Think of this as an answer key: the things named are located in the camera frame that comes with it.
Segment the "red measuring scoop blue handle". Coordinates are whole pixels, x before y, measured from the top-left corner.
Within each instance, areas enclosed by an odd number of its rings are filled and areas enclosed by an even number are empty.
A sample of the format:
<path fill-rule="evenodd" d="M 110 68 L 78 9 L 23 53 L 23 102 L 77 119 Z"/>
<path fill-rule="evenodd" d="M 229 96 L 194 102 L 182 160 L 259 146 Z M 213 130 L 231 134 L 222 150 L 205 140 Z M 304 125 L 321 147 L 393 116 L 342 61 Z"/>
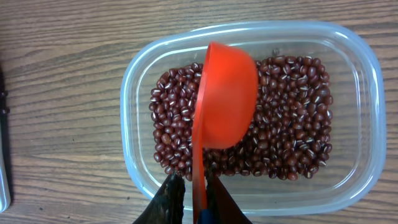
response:
<path fill-rule="evenodd" d="M 211 42 L 201 74 L 192 130 L 193 219 L 207 208 L 203 148 L 226 149 L 243 138 L 257 100 L 254 60 L 245 51 Z"/>

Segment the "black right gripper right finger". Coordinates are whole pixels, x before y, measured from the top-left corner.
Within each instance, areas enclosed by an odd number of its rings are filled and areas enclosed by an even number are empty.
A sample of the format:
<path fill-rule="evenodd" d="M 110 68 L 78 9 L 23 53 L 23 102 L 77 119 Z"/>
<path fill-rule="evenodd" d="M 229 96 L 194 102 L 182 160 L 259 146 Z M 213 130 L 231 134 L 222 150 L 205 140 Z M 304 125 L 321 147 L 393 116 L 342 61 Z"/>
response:
<path fill-rule="evenodd" d="M 240 210 L 217 175 L 206 174 L 207 209 L 205 224 L 251 224 L 252 222 Z"/>

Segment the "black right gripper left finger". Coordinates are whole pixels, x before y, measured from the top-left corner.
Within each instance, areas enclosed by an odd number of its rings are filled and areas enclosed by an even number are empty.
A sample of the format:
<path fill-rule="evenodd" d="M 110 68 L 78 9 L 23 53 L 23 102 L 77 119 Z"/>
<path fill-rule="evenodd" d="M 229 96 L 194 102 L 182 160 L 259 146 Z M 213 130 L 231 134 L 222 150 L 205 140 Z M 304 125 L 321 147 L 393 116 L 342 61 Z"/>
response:
<path fill-rule="evenodd" d="M 133 224 L 182 224 L 184 196 L 185 181 L 176 173 L 168 175 Z"/>

